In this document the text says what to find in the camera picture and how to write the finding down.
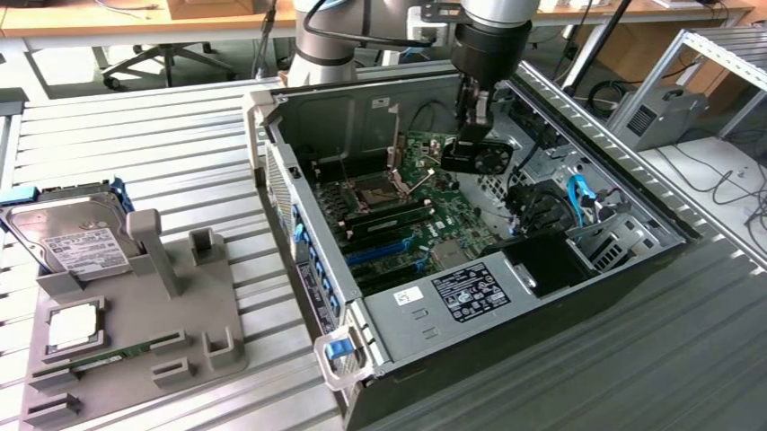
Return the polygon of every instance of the pcie slot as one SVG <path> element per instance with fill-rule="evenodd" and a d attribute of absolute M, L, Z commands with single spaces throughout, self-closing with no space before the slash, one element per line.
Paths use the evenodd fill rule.
<path fill-rule="evenodd" d="M 370 251 L 365 251 L 360 254 L 356 254 L 346 258 L 346 265 L 358 265 L 360 263 L 369 262 L 370 260 L 376 260 L 384 258 L 386 256 L 393 256 L 398 253 L 404 253 L 406 249 L 409 249 L 409 244 L 412 244 L 412 240 L 414 239 L 414 234 L 400 240 L 392 244 L 388 244 L 377 249 Z"/>

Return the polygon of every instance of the power supply label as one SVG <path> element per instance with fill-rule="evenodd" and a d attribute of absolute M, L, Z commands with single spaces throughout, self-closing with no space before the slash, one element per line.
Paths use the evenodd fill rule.
<path fill-rule="evenodd" d="M 74 275 L 127 264 L 107 228 L 42 238 L 42 243 L 65 270 Z"/>
<path fill-rule="evenodd" d="M 453 319 L 461 323 L 510 302 L 484 263 L 434 278 L 430 283 Z"/>

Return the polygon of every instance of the aluminum frame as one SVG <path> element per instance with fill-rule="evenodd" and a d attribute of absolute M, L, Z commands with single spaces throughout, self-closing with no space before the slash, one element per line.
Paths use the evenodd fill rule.
<path fill-rule="evenodd" d="M 608 129 L 612 133 L 617 133 L 628 125 L 646 93 L 660 84 L 662 73 L 676 61 L 678 52 L 685 47 L 698 52 L 761 90 L 721 128 L 718 136 L 725 136 L 729 133 L 760 103 L 765 95 L 764 92 L 767 92 L 767 70 L 764 70 L 767 67 L 767 30 L 752 27 L 681 30 L 668 45 L 668 49 L 654 64 L 638 90 L 628 99 L 625 108 L 609 119 Z M 685 83 L 686 74 L 677 80 L 678 85 Z"/>

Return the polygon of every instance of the sticker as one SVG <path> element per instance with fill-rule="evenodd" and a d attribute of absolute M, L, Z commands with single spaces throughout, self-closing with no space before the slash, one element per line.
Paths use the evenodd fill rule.
<path fill-rule="evenodd" d="M 453 319 L 461 323 L 510 302 L 484 263 L 434 278 L 430 283 Z"/>
<path fill-rule="evenodd" d="M 410 288 L 394 293 L 394 301 L 400 307 L 406 303 L 417 301 L 420 298 L 422 298 L 422 293 L 417 286 L 412 286 Z"/>
<path fill-rule="evenodd" d="M 372 99 L 372 108 L 377 110 L 378 108 L 386 108 L 390 103 L 390 98 L 384 97 L 381 99 Z"/>
<path fill-rule="evenodd" d="M 42 243 L 71 274 L 87 274 L 127 264 L 109 229 L 43 238 Z"/>

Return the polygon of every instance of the metal table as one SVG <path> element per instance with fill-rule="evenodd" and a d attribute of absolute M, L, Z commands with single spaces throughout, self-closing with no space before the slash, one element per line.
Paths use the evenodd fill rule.
<path fill-rule="evenodd" d="M 365 431 L 764 429 L 767 265 L 561 90 L 518 74 L 702 238 L 606 311 Z"/>
<path fill-rule="evenodd" d="M 201 226 L 225 237 L 247 368 L 71 429 L 338 430 L 243 142 L 241 95 L 277 80 L 213 84 L 30 104 L 0 118 L 2 187 L 118 175 L 135 208 L 161 214 L 162 241 Z M 37 264 L 5 237 L 0 255 L 0 430 L 17 427 Z"/>
<path fill-rule="evenodd" d="M 525 73 L 530 81 L 540 78 Z M 6 148 L 3 186 L 57 185 L 117 172 L 139 207 L 162 213 L 165 238 L 203 225 L 227 238 L 249 368 L 97 419 L 90 429 L 341 428 L 249 182 L 239 95 L 253 85 L 37 103 L 0 128 L 5 135 L 21 132 Z M 542 79 L 533 86 L 642 187 L 665 190 L 662 199 L 704 238 L 609 310 L 370 430 L 486 431 L 509 424 L 524 430 L 762 428 L 767 275 L 684 190 L 652 165 L 626 164 L 614 138 L 585 121 L 582 108 L 554 86 Z M 15 429 L 35 288 L 34 265 L 11 242 L 0 264 L 0 431 L 9 431 Z"/>

